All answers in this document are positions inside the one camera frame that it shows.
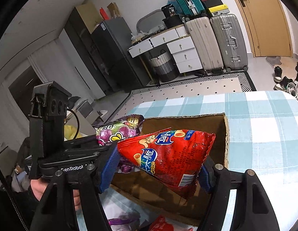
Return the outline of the person's left hand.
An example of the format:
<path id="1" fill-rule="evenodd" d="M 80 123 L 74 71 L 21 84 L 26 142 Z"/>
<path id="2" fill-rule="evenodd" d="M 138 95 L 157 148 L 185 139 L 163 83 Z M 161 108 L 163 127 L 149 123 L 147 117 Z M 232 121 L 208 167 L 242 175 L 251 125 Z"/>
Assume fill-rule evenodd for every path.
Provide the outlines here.
<path id="1" fill-rule="evenodd" d="M 33 194 L 35 198 L 40 201 L 41 197 L 43 196 L 43 193 L 46 190 L 46 187 L 48 186 L 48 183 L 40 179 L 33 179 L 30 181 L 30 186 L 33 191 Z M 74 207 L 75 210 L 81 209 L 81 200 L 78 190 L 73 190 L 73 199 L 74 199 Z"/>

